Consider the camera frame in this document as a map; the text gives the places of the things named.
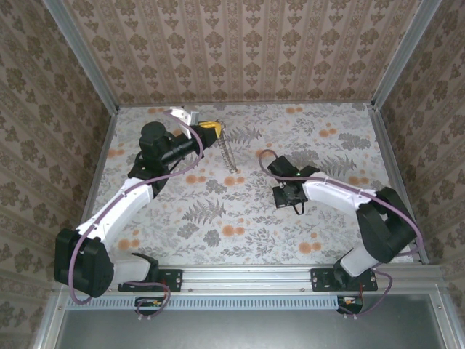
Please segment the floral patterned table cover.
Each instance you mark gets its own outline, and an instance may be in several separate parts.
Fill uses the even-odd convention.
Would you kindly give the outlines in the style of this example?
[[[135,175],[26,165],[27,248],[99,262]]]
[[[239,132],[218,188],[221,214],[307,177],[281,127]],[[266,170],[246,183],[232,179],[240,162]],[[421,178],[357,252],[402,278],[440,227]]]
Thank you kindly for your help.
[[[275,179],[262,167],[285,156],[295,167],[317,167],[361,188],[380,190],[389,178],[367,103],[213,104],[201,120],[225,125],[230,172],[222,149],[179,165],[184,174],[136,213],[110,253],[139,252],[163,265],[331,264],[361,242],[354,216],[310,201],[297,215],[277,209]]]

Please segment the black connector box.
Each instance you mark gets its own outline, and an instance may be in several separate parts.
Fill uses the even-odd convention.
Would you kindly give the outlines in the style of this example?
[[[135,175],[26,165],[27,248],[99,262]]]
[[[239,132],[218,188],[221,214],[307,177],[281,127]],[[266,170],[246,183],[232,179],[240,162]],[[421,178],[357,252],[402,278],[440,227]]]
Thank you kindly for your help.
[[[357,315],[363,309],[363,298],[361,296],[338,296],[338,308],[336,311],[343,315]]]
[[[164,304],[165,297],[136,297],[135,311],[142,317],[153,317]]]

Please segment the grey metal panel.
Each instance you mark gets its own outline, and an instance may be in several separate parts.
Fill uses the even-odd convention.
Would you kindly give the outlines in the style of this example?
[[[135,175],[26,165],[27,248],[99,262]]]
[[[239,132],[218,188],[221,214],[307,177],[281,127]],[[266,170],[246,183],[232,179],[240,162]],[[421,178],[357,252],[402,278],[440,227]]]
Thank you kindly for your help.
[[[334,310],[70,311],[56,349],[446,349],[428,297],[388,296],[352,318]]]

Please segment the aluminium table side rail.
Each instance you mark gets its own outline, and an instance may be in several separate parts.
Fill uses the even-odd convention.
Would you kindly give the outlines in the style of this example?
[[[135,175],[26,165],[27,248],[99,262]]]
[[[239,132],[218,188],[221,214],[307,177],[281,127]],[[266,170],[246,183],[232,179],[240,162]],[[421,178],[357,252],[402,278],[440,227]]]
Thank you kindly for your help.
[[[392,149],[392,145],[389,140],[386,127],[384,125],[384,121],[381,117],[381,112],[378,109],[374,108],[370,103],[368,103],[367,106],[373,130],[376,135],[377,143],[379,145],[379,149],[384,161],[387,176],[389,178],[389,184],[393,189],[397,191],[400,198],[403,200],[404,205],[407,208],[410,216],[413,218],[413,220],[416,220],[415,214],[413,213],[413,209],[408,198],[407,191],[404,186],[399,167],[397,165],[395,153]]]
[[[81,221],[78,224],[78,226],[85,223],[92,217],[92,212],[94,209],[94,204],[95,204],[97,193],[99,190],[102,173],[105,168],[106,158],[108,156],[108,151],[110,149],[113,135],[115,134],[117,120],[118,120],[118,113],[112,114],[110,117],[110,122],[108,124],[107,132],[105,134],[105,139],[102,144],[101,151],[100,151],[100,156],[99,156],[97,165],[95,167],[94,177],[92,180],[91,187],[89,189],[89,194],[87,196],[86,204],[84,207],[84,212],[82,214]]]

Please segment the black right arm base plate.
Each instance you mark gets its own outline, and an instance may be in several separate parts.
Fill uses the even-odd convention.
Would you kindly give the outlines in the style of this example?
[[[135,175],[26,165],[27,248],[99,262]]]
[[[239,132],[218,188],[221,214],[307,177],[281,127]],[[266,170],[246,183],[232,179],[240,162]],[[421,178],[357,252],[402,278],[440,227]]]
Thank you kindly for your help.
[[[351,276],[343,270],[333,268],[313,268],[310,270],[314,292],[357,292],[377,291],[374,272],[366,270],[359,276]]]

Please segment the aluminium mounting rail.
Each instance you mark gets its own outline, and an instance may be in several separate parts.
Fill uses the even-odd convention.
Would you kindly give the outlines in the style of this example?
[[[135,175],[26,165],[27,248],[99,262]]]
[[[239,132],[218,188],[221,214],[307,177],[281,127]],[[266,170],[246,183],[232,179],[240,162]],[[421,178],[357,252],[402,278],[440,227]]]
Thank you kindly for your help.
[[[142,284],[150,271],[180,269],[183,272],[180,292],[314,292],[310,270],[330,268],[329,265],[220,265],[220,266],[160,266],[147,260],[123,262],[85,276],[76,270],[69,284],[76,295],[97,298],[119,284],[136,286],[165,286],[159,283]],[[401,294],[416,294],[443,289],[445,282],[440,269],[434,265],[394,263],[374,270],[378,290],[390,289]]]

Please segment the aluminium frame post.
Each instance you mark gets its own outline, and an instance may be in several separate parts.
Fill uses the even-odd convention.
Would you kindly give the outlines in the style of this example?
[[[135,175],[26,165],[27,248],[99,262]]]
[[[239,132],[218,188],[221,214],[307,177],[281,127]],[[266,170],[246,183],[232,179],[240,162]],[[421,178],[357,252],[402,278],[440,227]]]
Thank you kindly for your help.
[[[371,104],[375,111],[380,111],[382,105],[386,102],[395,83],[410,60],[413,51],[419,44],[428,25],[433,19],[436,11],[441,5],[442,0],[421,0],[405,35],[394,53],[391,62],[379,82],[376,91],[371,99]]]
[[[116,101],[116,97],[111,92],[102,74],[102,70],[97,66],[97,62],[92,57],[88,44],[84,41],[84,37],[79,32],[78,27],[62,0],[43,0],[43,2],[70,48],[73,50],[74,55],[84,69],[86,76],[91,81],[92,86],[99,95],[108,113],[111,116],[116,115],[118,113],[118,102]]]

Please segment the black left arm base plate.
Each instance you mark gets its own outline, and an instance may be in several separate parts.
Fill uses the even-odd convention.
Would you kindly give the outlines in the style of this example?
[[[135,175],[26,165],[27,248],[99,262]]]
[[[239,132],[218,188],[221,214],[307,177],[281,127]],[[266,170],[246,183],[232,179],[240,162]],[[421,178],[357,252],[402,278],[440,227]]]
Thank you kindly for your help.
[[[157,269],[150,271],[145,278],[141,281],[142,284],[159,283],[166,285],[170,288],[171,292],[180,292],[182,286],[183,272],[180,269]],[[119,284],[118,291],[120,292],[163,292],[164,288],[161,286],[136,286],[132,284]]]

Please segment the aluminium frame bar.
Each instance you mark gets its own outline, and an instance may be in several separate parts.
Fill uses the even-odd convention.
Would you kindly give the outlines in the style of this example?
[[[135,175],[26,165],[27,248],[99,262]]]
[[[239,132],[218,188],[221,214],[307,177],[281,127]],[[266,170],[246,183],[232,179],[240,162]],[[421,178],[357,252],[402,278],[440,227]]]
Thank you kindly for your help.
[[[65,317],[67,301],[68,289],[66,287],[52,291],[36,334],[33,349],[55,349]]]
[[[464,333],[450,295],[436,292],[430,299],[445,348],[465,349]]]

